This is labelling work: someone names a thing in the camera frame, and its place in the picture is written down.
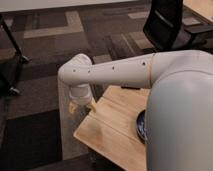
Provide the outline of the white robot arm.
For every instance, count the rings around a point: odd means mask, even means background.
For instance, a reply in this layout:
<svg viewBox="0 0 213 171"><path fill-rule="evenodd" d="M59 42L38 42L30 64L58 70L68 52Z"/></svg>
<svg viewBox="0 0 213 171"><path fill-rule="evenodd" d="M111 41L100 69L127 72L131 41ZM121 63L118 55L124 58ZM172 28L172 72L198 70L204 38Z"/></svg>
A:
<svg viewBox="0 0 213 171"><path fill-rule="evenodd" d="M92 100L92 84L144 88L148 171L213 171L213 54L155 52L94 64L77 54L58 70L73 103Z"/></svg>

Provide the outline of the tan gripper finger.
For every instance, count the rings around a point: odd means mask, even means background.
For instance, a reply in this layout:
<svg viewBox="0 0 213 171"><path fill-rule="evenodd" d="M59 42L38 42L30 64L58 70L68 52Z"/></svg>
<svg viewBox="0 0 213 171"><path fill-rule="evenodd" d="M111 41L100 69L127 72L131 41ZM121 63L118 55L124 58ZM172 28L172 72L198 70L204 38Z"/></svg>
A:
<svg viewBox="0 0 213 171"><path fill-rule="evenodd" d="M87 107L88 107L89 109L91 109L93 112L96 112L96 102L95 102L95 101L91 101L91 102L87 105Z"/></svg>
<svg viewBox="0 0 213 171"><path fill-rule="evenodd" d="M77 105L73 102L70 102L69 105L68 105L68 111L71 114L74 114L76 110L77 110Z"/></svg>

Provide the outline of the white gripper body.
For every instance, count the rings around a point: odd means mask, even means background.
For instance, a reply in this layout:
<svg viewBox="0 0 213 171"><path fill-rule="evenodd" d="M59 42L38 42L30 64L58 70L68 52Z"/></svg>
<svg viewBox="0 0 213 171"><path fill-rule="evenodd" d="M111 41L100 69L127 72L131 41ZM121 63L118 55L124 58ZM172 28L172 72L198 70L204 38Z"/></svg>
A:
<svg viewBox="0 0 213 171"><path fill-rule="evenodd" d="M84 106L92 101L92 92L89 84L69 87L69 97L74 104Z"/></svg>

